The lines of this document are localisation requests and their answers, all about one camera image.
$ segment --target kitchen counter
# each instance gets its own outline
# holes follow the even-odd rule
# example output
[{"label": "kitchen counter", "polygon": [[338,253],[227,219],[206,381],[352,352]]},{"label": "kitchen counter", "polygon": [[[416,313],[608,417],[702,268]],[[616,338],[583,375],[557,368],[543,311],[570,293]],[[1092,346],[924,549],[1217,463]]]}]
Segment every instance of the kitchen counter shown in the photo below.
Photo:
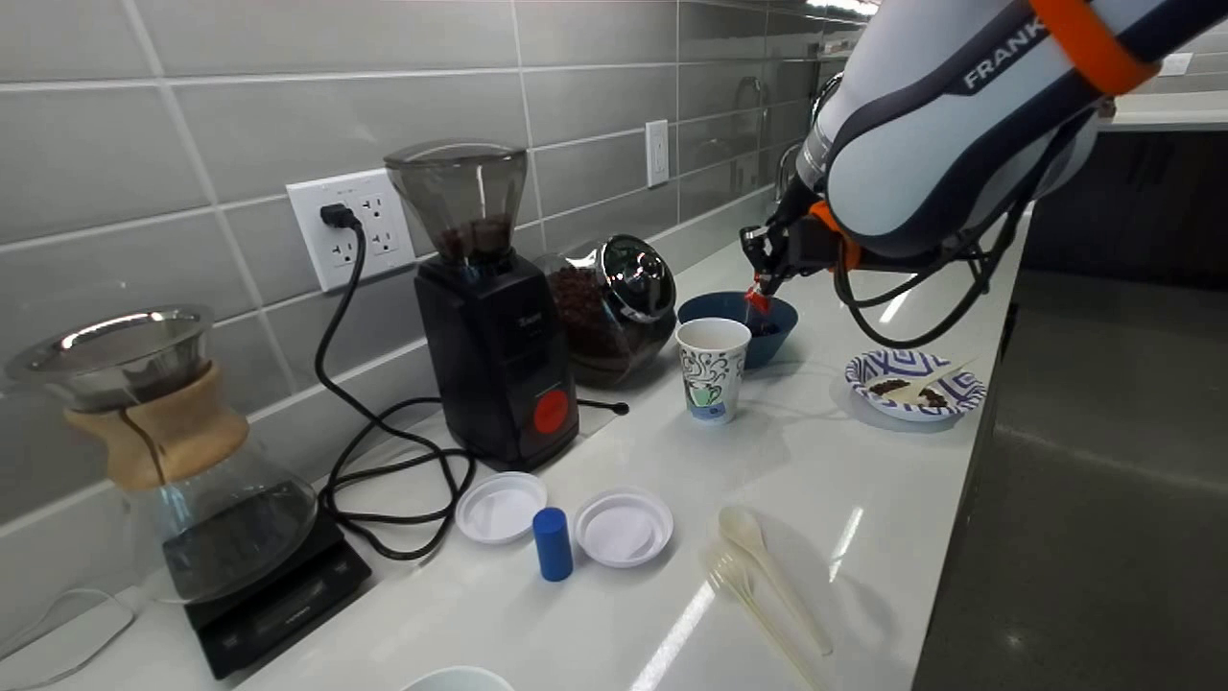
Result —
[{"label": "kitchen counter", "polygon": [[[1023,243],[1002,261],[996,293],[934,352],[989,381]],[[680,272],[680,298],[742,286],[739,245]],[[863,293],[897,276],[861,276]],[[913,293],[890,335],[913,335],[945,313],[969,272],[950,268]],[[803,588],[829,624],[837,652],[829,687],[911,687],[928,608],[941,584],[978,410],[952,425],[907,425],[873,416],[840,381],[849,357],[874,349],[837,304],[829,276],[790,281],[803,311],[786,349],[742,387],[728,425],[700,425],[684,410],[680,375],[639,391],[589,391],[630,400],[626,417],[583,410],[583,442],[543,472],[549,500],[576,515],[609,486],[655,491],[675,517],[672,549],[639,572],[576,560],[572,579],[543,584],[535,544],[479,549],[465,538],[428,563],[379,563],[370,595],[306,641],[244,680],[244,691],[400,691],[411,680],[484,664],[517,691],[712,691],[796,687],[790,669],[755,624],[702,588],[700,552],[713,541],[727,503],[755,505],[786,579]],[[400,477],[352,491],[361,505],[433,505],[438,477]],[[90,671],[62,687],[215,687],[176,608],[149,608],[140,624]]]},{"label": "kitchen counter", "polygon": [[1106,131],[1228,131],[1228,91],[1130,91]]}]

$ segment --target white cup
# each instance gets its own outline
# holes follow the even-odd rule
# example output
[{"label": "white cup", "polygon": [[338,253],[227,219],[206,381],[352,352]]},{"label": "white cup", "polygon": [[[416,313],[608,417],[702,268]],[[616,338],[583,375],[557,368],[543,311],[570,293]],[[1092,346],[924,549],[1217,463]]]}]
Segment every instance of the white cup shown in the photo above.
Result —
[{"label": "white cup", "polygon": [[735,417],[749,341],[754,330],[739,318],[690,318],[680,325],[684,394],[690,417]]},{"label": "white cup", "polygon": [[512,683],[488,669],[442,669],[416,680],[409,691],[512,691]]}]

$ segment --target blue patterned plate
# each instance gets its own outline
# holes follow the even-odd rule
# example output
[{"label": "blue patterned plate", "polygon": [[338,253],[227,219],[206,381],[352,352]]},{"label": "blue patterned plate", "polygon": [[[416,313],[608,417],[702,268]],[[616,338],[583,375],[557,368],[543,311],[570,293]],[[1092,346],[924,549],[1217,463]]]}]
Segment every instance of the blue patterned plate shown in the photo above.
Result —
[{"label": "blue patterned plate", "polygon": [[941,381],[928,381],[945,364],[945,357],[920,349],[874,349],[849,362],[844,381],[856,394],[863,394],[874,410],[890,417],[950,421],[978,407],[986,387],[961,368],[952,368]]}]

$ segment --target black cable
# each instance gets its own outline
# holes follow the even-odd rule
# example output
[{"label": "black cable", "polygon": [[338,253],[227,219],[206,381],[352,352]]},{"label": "black cable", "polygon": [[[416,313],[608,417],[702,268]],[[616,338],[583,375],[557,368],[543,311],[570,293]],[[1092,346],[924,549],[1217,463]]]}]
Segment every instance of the black cable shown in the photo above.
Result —
[{"label": "black cable", "polygon": [[[319,211],[319,219],[336,229],[350,229],[356,248],[352,248],[352,268],[350,268],[350,281],[346,281],[346,295],[336,311],[336,318],[327,321],[319,346],[314,346],[314,381],[336,391],[338,400],[346,400],[361,417],[365,417],[365,431],[350,439],[350,445],[343,449],[343,458],[336,459],[323,491],[319,491],[319,505],[352,538],[370,541],[379,555],[387,560],[423,560],[423,555],[433,555],[457,517],[457,503],[461,494],[467,491],[471,477],[478,477],[478,459],[471,453],[465,449],[442,449],[433,445],[430,439],[423,433],[409,433],[400,425],[392,425],[387,417],[400,416],[400,410],[411,410],[411,407],[428,407],[428,403],[442,403],[433,394],[416,394],[416,400],[402,400],[402,403],[392,403],[383,407],[379,416],[370,410],[356,394],[350,394],[343,382],[336,382],[336,375],[327,371],[327,352],[343,330],[343,318],[352,304],[352,293],[361,284],[361,268],[365,268],[365,256],[370,256],[370,238],[356,222],[356,215],[346,208],[346,204],[329,204]],[[392,439],[402,439],[402,442],[416,442],[423,445],[420,458],[409,458],[409,459],[392,459],[392,463],[379,463],[379,468],[361,468],[361,472],[346,472],[346,463],[352,463],[356,449],[370,442],[373,431],[383,431]],[[438,509],[428,509],[428,515],[361,515],[361,509],[343,509],[338,505],[338,491],[343,486],[352,486],[352,485],[365,485],[365,480],[377,480],[377,477],[392,477],[392,472],[402,472],[402,468],[420,468],[420,463],[438,463],[444,485],[451,485],[451,503],[438,505]],[[438,531],[420,544],[420,549],[392,549],[387,541],[379,541],[365,523],[377,523],[377,526],[430,526],[438,523]]]},{"label": "black cable", "polygon": [[630,403],[622,400],[576,400],[576,407],[597,407],[597,410],[609,410],[609,416],[630,416]]},{"label": "black cable", "polygon": [[[897,286],[890,286],[890,293],[884,293],[884,295],[873,295],[873,298],[856,298],[856,295],[851,295],[849,261],[840,256],[837,268],[833,268],[833,276],[837,276],[833,284],[837,284],[837,295],[840,295],[840,304],[849,307],[851,321],[856,321],[873,341],[878,341],[878,346],[888,346],[888,349],[918,349],[918,346],[950,335],[950,330],[975,307],[975,298],[978,298],[982,293],[989,293],[989,281],[996,281],[1007,248],[1012,245],[1019,222],[1023,222],[1028,199],[1035,194],[1048,163],[1053,163],[1055,153],[1079,133],[1079,126],[1084,126],[1092,114],[1093,114],[1093,111],[1074,114],[1074,120],[1066,120],[1066,123],[1055,131],[1055,137],[1048,143],[1048,151],[1042,153],[1042,161],[1032,163],[1032,171],[1023,179],[1019,199],[1010,199],[1007,226],[1002,226],[1002,233],[997,233],[997,243],[996,243],[989,248],[982,248],[982,245],[975,243],[982,229],[978,229],[978,233],[955,233],[955,248],[941,253],[928,268],[920,268],[920,272],[911,276],[907,284],[897,284]],[[969,272],[973,272],[973,286],[962,293],[962,298],[961,298],[934,330],[924,330],[924,335],[918,335],[918,338],[888,338],[884,330],[874,330],[874,325],[867,321],[863,307],[888,304],[888,298],[918,286],[920,281],[928,281],[934,272],[941,272],[941,268],[945,268],[950,261],[955,261],[961,253],[969,253],[962,261],[969,261]]]},{"label": "black cable", "polygon": [[160,445],[149,439],[146,425],[140,425],[140,421],[130,417],[127,407],[120,407],[120,421],[125,421],[130,433],[141,439],[141,445],[146,445],[146,453],[149,453],[149,459],[153,459],[153,472],[157,472],[157,486],[164,486]]}]

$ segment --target blue bottle cap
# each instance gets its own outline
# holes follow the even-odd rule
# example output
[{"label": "blue bottle cap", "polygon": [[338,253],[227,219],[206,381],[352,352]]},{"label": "blue bottle cap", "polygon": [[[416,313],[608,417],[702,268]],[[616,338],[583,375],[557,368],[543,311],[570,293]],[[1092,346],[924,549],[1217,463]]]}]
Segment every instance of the blue bottle cap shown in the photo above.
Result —
[{"label": "blue bottle cap", "polygon": [[572,538],[570,515],[562,505],[544,505],[535,515],[537,567],[543,579],[562,584],[572,574]]}]

